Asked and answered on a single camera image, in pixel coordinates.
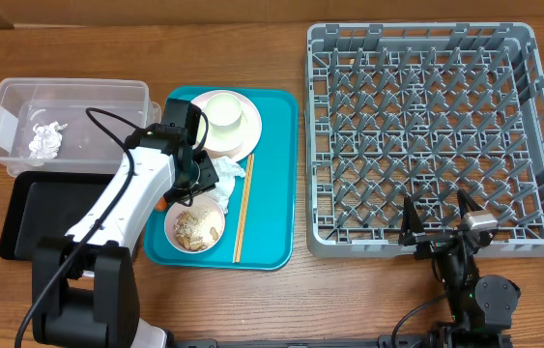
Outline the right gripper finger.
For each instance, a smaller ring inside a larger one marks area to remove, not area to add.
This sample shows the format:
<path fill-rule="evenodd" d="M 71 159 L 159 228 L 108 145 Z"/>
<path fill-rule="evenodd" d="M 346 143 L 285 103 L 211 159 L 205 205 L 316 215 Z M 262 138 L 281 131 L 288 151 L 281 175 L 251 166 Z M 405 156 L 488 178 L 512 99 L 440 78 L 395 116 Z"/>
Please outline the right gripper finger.
<path fill-rule="evenodd" d="M 409 196 L 406 196 L 403 201 L 403 216 L 399 237 L 413 238 L 424 234 L 423 224 L 416 211 L 415 204 Z"/>
<path fill-rule="evenodd" d="M 479 206 L 464 189 L 459 188 L 456 195 L 461 216 L 464 216 L 469 212 L 482 210 L 482 207 Z"/>

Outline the white napkin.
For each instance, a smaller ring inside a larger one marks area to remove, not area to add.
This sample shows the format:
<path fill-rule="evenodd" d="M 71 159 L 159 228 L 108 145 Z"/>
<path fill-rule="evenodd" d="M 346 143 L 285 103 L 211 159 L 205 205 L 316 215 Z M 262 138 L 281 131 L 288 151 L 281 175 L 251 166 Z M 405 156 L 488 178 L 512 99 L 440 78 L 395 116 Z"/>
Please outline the white napkin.
<path fill-rule="evenodd" d="M 225 215 L 228 214 L 228 204 L 236 184 L 236 178 L 244 178 L 245 170 L 232 159 L 223 156 L 212 159 L 212 165 L 218 176 L 215 187 L 206 192 L 222 209 Z"/>

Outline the small pink bowl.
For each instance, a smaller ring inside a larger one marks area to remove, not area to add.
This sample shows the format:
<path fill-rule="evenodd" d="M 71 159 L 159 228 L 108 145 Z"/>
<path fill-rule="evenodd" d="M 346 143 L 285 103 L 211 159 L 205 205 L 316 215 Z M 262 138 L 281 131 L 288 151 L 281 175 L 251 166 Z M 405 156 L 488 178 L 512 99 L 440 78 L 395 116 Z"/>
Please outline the small pink bowl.
<path fill-rule="evenodd" d="M 202 253 L 214 247 L 222 237 L 225 214 L 209 196 L 197 196 L 191 206 L 173 204 L 166 212 L 164 232 L 178 251 Z"/>

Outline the peanuts and rice scraps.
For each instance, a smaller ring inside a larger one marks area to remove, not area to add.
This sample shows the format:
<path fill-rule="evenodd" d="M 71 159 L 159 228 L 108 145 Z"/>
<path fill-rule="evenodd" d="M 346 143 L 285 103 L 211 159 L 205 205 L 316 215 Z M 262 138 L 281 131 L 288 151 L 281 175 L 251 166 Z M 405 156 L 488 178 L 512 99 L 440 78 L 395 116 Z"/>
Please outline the peanuts and rice scraps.
<path fill-rule="evenodd" d="M 212 247 L 220 237 L 223 214 L 209 207 L 193 207 L 181 212 L 174 233 L 182 247 L 201 251 Z"/>

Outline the aluminium foil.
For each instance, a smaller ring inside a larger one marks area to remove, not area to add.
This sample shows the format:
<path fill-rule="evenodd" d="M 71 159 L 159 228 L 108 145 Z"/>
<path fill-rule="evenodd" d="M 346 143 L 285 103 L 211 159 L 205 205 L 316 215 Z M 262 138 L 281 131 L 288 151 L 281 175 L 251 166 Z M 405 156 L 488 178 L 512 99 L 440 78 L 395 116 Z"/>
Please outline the aluminium foil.
<path fill-rule="evenodd" d="M 67 124 L 60 125 L 57 121 L 46 126 L 35 124 L 33 127 L 35 136 L 28 145 L 30 150 L 29 158 L 39 160 L 55 159 L 63 140 L 61 131 L 67 126 Z"/>

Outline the orange carrot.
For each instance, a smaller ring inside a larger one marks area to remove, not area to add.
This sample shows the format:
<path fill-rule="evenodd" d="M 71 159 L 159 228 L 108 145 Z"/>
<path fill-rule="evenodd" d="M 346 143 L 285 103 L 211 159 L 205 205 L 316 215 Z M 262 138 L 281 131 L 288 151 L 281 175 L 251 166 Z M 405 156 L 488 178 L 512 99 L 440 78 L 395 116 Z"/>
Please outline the orange carrot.
<path fill-rule="evenodd" d="M 155 210 L 157 212 L 165 212 L 167 208 L 168 208 L 167 202 L 165 201 L 163 197 L 161 197 L 155 206 Z"/>

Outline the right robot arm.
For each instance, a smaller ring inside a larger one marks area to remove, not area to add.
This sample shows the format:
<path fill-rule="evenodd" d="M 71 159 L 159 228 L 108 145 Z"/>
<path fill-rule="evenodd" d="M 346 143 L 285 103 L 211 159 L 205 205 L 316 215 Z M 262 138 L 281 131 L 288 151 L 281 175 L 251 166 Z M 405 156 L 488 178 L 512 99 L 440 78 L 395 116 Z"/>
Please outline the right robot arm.
<path fill-rule="evenodd" d="M 519 286 L 500 275 L 481 275 L 474 256 L 491 244 L 499 225 L 493 214 L 481 208 L 469 194 L 457 191 L 461 222 L 451 231 L 425 232 L 415 204 L 404 199 L 398 243 L 414 246 L 416 260 L 429 260 L 435 279 L 444 292 L 404 315 L 390 336 L 393 347 L 407 342 L 411 347 L 510 347 L 504 332 L 512 326 L 512 314 L 521 297 Z M 451 321 L 438 323 L 425 336 L 400 336 L 403 324 L 432 305 L 445 300 Z"/>

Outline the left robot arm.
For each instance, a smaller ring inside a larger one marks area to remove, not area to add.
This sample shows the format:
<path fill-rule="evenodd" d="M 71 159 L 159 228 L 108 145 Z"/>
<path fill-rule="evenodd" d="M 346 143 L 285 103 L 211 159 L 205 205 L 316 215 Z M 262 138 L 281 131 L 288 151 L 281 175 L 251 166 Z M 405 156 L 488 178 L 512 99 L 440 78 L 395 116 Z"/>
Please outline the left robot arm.
<path fill-rule="evenodd" d="M 117 142 L 121 167 L 91 210 L 65 236 L 39 242 L 21 333 L 60 347 L 173 346 L 172 333 L 140 316 L 131 254 L 160 199 L 189 205 L 216 183 L 208 132 L 153 124 Z"/>

